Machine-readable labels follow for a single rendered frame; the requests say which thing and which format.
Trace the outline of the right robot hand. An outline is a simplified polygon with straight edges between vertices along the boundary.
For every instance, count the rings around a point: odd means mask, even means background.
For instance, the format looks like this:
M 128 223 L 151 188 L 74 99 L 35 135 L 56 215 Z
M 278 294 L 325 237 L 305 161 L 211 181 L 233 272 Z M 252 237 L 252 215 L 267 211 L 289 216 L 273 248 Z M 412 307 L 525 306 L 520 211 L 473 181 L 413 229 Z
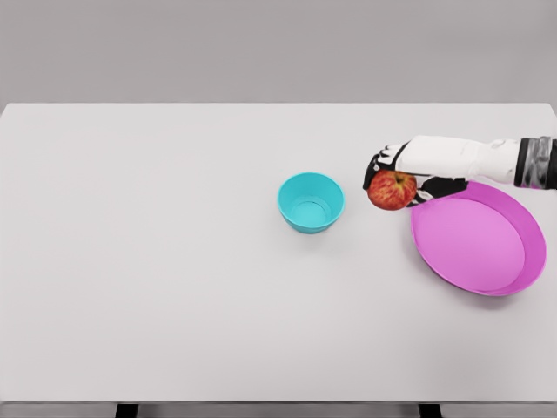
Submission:
M 470 139 L 419 135 L 404 144 L 388 145 L 375 154 L 364 177 L 368 190 L 381 170 L 417 178 L 409 207 L 464 192 L 468 187 L 479 144 Z

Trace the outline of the red apple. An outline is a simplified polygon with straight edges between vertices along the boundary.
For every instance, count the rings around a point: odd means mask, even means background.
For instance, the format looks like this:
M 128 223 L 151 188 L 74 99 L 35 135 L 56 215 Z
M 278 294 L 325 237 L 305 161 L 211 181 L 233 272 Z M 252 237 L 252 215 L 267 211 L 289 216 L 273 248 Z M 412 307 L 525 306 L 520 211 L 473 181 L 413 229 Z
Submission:
M 367 195 L 379 209 L 397 211 L 412 202 L 417 188 L 417 180 L 411 174 L 379 170 L 367 188 Z

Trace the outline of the pink plate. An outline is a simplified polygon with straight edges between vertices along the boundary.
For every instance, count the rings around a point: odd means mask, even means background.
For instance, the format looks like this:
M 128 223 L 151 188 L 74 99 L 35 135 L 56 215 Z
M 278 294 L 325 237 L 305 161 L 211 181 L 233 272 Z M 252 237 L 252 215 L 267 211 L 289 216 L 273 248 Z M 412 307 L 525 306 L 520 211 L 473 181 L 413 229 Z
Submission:
M 471 293 L 521 292 L 547 263 L 547 242 L 535 217 L 512 196 L 478 182 L 415 206 L 411 231 L 427 265 Z

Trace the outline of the blue bowl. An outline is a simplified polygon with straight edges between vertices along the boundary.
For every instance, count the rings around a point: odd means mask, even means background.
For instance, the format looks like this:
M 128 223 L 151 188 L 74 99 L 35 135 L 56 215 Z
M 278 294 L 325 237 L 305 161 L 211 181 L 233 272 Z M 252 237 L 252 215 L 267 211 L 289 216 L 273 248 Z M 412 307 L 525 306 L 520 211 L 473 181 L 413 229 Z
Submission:
M 322 233 L 345 209 L 346 197 L 340 185 L 318 172 L 301 172 L 286 179 L 277 193 L 283 220 L 295 231 Z

